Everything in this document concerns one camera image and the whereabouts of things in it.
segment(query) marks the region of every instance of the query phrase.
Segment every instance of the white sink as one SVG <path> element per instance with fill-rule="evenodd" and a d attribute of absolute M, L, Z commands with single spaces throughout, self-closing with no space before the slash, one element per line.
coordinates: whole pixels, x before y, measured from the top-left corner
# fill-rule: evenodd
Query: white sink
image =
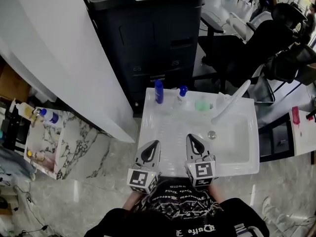
<path fill-rule="evenodd" d="M 138 147 L 149 141 L 161 142 L 159 169 L 163 176 L 187 177 L 186 136 L 196 134 L 208 141 L 216 157 L 216 176 L 254 174 L 259 171 L 259 139 L 253 99 L 240 98 L 216 125 L 211 119 L 218 115 L 217 94 L 188 91 L 186 104 L 173 109 L 175 90 L 164 90 L 164 102 L 155 102 L 155 90 L 147 88 Z M 214 108 L 195 110 L 195 101 L 204 98 Z M 215 131 L 216 138 L 207 137 Z"/>

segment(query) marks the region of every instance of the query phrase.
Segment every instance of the black plastic bin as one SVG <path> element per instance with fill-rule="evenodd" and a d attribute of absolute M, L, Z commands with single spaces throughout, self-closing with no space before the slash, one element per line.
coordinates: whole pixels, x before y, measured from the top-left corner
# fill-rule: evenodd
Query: black plastic bin
<path fill-rule="evenodd" d="M 132 108 L 154 80 L 189 84 L 204 0 L 90 0 L 88 10 Z"/>

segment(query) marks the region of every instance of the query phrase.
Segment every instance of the white chair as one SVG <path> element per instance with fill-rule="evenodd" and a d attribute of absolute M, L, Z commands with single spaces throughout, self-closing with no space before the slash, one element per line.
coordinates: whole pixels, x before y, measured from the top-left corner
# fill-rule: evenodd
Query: white chair
<path fill-rule="evenodd" d="M 272 19 L 271 13 L 264 11 L 251 20 L 250 23 L 257 28 L 263 21 L 270 19 Z M 234 29 L 244 42 L 250 40 L 253 35 L 253 31 L 250 27 L 247 26 L 247 24 L 233 12 L 229 13 L 229 18 L 226 20 L 226 23 Z"/>

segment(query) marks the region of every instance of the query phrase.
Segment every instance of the cardboard box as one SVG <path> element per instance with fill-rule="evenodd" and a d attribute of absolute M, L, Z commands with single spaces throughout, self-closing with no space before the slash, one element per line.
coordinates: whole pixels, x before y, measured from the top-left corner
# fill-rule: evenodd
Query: cardboard box
<path fill-rule="evenodd" d="M 7 63 L 0 65 L 0 97 L 26 102 L 30 86 Z"/>

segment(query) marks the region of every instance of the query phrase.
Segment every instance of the marble countertop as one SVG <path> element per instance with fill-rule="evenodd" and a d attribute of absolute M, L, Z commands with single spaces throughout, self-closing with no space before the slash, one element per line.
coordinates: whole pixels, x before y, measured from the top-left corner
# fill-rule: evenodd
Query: marble countertop
<path fill-rule="evenodd" d="M 52 110 L 62 122 L 30 126 L 24 159 L 54 179 L 102 175 L 110 138 L 70 112 Z M 45 155 L 44 161 L 27 156 L 28 150 Z"/>

